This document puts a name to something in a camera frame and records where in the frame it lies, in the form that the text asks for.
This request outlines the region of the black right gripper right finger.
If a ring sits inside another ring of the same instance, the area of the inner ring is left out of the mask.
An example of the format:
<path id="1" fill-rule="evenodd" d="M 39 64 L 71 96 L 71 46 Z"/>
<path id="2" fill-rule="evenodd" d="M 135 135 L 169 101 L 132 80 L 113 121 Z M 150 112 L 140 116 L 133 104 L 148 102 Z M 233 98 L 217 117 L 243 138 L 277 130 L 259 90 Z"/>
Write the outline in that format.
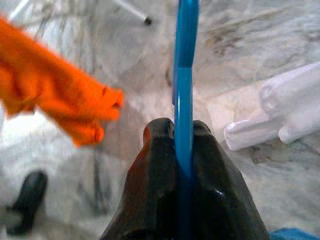
<path id="1" fill-rule="evenodd" d="M 196 240 L 268 240 L 240 170 L 200 120 L 193 122 L 193 229 Z"/>

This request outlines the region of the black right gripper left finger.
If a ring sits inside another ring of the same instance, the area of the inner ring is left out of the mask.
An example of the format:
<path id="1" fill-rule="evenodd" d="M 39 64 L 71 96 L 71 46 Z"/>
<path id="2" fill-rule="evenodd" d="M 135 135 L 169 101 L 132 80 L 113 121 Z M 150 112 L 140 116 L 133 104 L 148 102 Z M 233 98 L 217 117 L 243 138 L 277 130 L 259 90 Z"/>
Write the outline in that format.
<path id="1" fill-rule="evenodd" d="M 174 124 L 150 121 L 143 147 L 128 170 L 119 206 L 102 240 L 172 240 L 177 229 Z"/>

